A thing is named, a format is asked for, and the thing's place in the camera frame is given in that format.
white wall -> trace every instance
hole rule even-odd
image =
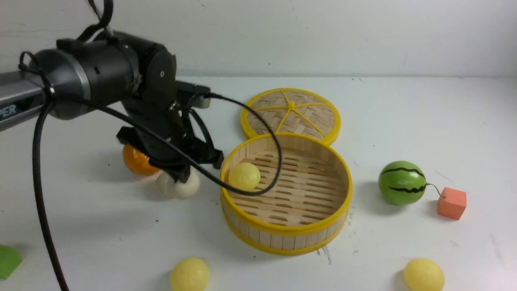
[[[2,0],[0,70],[94,20],[85,0]],[[181,75],[517,76],[515,0],[115,0],[113,28]]]

watermelon stripe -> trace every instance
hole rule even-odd
[[[399,192],[406,192],[406,193],[419,193],[419,192],[422,192],[422,191],[424,191],[424,190],[425,190],[425,186],[426,186],[426,185],[424,185],[424,186],[422,186],[422,187],[420,187],[420,188],[418,188],[418,189],[413,188],[413,189],[411,189],[411,190],[410,190],[410,189],[407,189],[407,188],[393,188],[393,187],[388,187],[388,188],[390,188],[390,189],[392,189],[392,190],[395,190],[395,191],[399,191]]]
[[[417,170],[417,169],[406,169],[406,168],[387,169],[386,171],[382,172],[381,174],[385,174],[385,173],[388,173],[388,172],[396,172],[396,171],[415,172],[415,173],[417,173],[420,176],[425,178],[425,176],[422,173],[420,173],[420,171]]]

white table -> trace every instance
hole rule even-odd
[[[139,180],[123,164],[118,120],[101,112],[69,122],[49,119],[42,139],[43,190],[70,290],[167,291],[170,270],[188,256],[208,263],[208,291],[405,290],[401,270],[415,257],[441,265],[446,291],[517,290],[516,80],[182,79],[242,101],[267,89],[295,87],[333,102],[343,120],[333,147],[355,185],[343,231],[328,256],[261,253],[227,228],[219,190],[207,179],[189,200],[156,199],[154,178]],[[200,111],[226,154],[244,141],[239,112],[217,100]],[[0,282],[2,291],[58,290],[34,203],[33,128],[34,121],[0,133],[0,243],[24,257]],[[438,216],[433,188],[409,207],[386,204],[377,176],[398,159],[419,165],[440,189],[466,191],[463,217]]]

white ball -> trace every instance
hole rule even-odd
[[[178,198],[187,199],[197,193],[200,187],[199,175],[192,168],[186,183],[175,182],[166,172],[163,172],[156,179],[156,187],[165,199]]]

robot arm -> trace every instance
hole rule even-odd
[[[87,99],[98,105],[121,101],[128,115],[173,143],[199,164],[221,167],[224,159],[207,130],[205,141],[194,134],[193,108],[208,108],[210,89],[175,80],[176,58],[158,43],[125,33],[99,34],[91,42],[60,39],[56,49],[35,54],[38,65],[60,96]],[[34,62],[28,65],[37,69]],[[0,131],[39,114],[45,98],[38,75],[23,71],[0,74]],[[60,101],[52,116],[70,120],[91,111],[90,107]],[[123,127],[118,140],[150,157],[150,164],[174,180],[185,183],[190,165],[176,152],[133,127]]]

